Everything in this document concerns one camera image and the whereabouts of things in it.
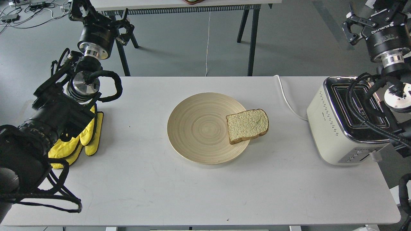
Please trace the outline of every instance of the table leg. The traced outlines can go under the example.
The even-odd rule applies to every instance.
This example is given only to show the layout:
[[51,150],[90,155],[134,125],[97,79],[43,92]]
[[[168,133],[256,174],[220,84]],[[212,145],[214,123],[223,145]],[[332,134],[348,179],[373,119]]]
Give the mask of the table leg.
[[253,76],[254,54],[255,54],[255,51],[256,51],[256,40],[257,40],[257,28],[258,28],[259,15],[260,15],[260,9],[254,9],[254,11],[253,11],[253,24],[251,26],[250,56],[249,56],[249,59],[248,59],[247,76]]
[[[109,17],[111,18],[111,20],[115,20],[115,15],[110,15]],[[126,54],[124,53],[124,48],[118,40],[115,40],[115,44],[117,45],[118,54],[120,55],[121,65],[123,66],[124,70],[124,76],[131,76],[127,64]]]
[[238,36],[237,36],[237,43],[241,43],[242,34],[244,32],[244,27],[245,27],[245,23],[247,22],[247,17],[248,17],[248,12],[249,11],[250,11],[249,9],[245,9],[243,14],[242,14],[240,30],[238,31]]
[[139,44],[137,43],[136,36],[134,36],[134,33],[131,34],[131,42],[133,43],[133,46],[135,49],[140,47]]

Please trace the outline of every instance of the gray floor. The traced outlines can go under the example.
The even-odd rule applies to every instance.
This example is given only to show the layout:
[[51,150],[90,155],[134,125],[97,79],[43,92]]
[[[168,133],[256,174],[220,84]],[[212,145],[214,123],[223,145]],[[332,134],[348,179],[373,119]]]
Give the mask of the gray floor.
[[[358,9],[362,7],[357,1]],[[6,2],[0,0],[0,9]],[[339,25],[349,11],[348,1],[283,0],[273,9],[267,5],[260,12],[254,64],[255,76],[351,76],[375,72],[365,43],[346,43]],[[54,17],[61,15],[54,9]],[[27,15],[21,13],[22,19]],[[44,11],[23,24],[31,26],[50,19]],[[244,76],[247,74],[251,17],[243,42],[236,43],[242,12],[212,12],[129,16],[141,48],[125,47],[132,76],[203,76],[206,73],[208,19],[209,76]],[[50,63],[65,47],[76,50],[82,23],[67,17],[32,29],[7,28],[0,34],[0,124],[22,123],[20,109],[33,99],[35,88],[50,74]],[[106,70],[123,75],[116,48],[111,58],[102,61]],[[390,152],[380,165],[389,187],[397,185],[404,173],[411,172],[409,159]],[[45,227],[4,227],[0,230],[41,231]],[[357,226],[305,226],[305,231],[353,230]],[[397,230],[399,224],[380,226]],[[48,231],[61,230],[49,227]],[[68,227],[68,231],[105,230],[103,227]],[[141,230],[127,227],[126,230]],[[286,226],[270,230],[288,230]]]

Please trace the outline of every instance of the toaster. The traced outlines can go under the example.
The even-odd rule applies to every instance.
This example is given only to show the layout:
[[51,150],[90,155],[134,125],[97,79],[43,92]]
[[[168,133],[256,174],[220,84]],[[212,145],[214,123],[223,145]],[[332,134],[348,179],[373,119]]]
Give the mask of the toaster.
[[[362,124],[348,109],[345,97],[353,80],[355,77],[328,77],[307,108],[309,126],[318,152],[321,158],[334,165],[361,164],[371,152],[379,151],[390,142]],[[390,126],[387,119],[365,110],[363,99],[369,88],[369,83],[365,81],[355,86],[353,99],[356,107],[375,125],[387,129]],[[382,111],[379,102],[374,94],[367,103]]]

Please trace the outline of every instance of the white table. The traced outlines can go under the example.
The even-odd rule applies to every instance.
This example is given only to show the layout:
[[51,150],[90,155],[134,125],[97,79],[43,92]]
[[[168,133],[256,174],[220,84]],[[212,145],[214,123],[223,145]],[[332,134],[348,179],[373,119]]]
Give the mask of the white table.
[[[304,114],[325,77],[283,77]],[[103,95],[112,83],[101,78]],[[323,161],[307,122],[294,116],[274,77],[122,77],[123,95],[100,103],[98,152],[81,154],[66,186],[83,211],[14,205],[2,225],[171,226],[390,224],[400,214],[377,163]],[[201,92],[266,111],[270,129],[233,161],[205,166],[181,157],[167,137],[174,107]]]
[[[229,10],[244,10],[240,29],[238,31],[237,42],[240,43],[244,32],[244,27],[247,22],[249,10],[253,10],[253,20],[250,39],[250,53],[248,61],[247,76],[253,75],[254,55],[257,39],[258,20],[261,4],[269,4],[270,8],[273,3],[281,3],[282,0],[205,0],[195,5],[189,5],[183,0],[91,0],[92,5],[97,11],[101,11],[104,15],[115,20],[116,15],[123,15],[126,8],[129,9],[129,14],[169,14],[169,13],[188,13],[188,12],[211,12],[211,11],[229,11]],[[138,48],[134,35],[131,39],[135,48]],[[127,58],[120,42],[116,40],[118,52],[123,66],[125,76],[130,76]]]

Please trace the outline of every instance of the oven mitt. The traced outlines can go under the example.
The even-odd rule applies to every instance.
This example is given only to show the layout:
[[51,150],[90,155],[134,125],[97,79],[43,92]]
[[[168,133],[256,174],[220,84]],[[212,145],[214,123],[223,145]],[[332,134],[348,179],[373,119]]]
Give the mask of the oven mitt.
[[[94,105],[90,111],[95,113],[96,109],[97,105]],[[99,144],[102,122],[103,113],[95,113],[95,117],[77,137],[72,138],[68,142],[63,142],[59,139],[48,152],[48,157],[64,158],[71,165],[77,160],[84,146],[86,147],[86,155],[91,156],[95,154]],[[62,164],[51,165],[54,169],[63,168]]]

